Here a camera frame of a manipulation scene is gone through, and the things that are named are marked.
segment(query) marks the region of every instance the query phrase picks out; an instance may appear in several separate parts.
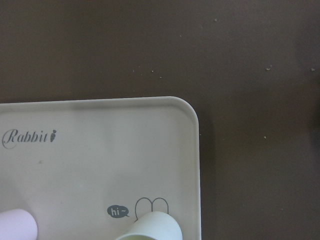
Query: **white tray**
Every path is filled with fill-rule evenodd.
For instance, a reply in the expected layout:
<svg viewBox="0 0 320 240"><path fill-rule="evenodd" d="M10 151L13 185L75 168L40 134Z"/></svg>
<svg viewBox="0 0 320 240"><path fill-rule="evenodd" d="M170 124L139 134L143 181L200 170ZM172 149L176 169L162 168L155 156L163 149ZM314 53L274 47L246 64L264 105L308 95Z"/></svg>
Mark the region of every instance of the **white tray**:
<svg viewBox="0 0 320 240"><path fill-rule="evenodd" d="M113 240L151 209L201 239L198 119L184 100L0 104L0 137L0 212L29 211L38 240Z"/></svg>

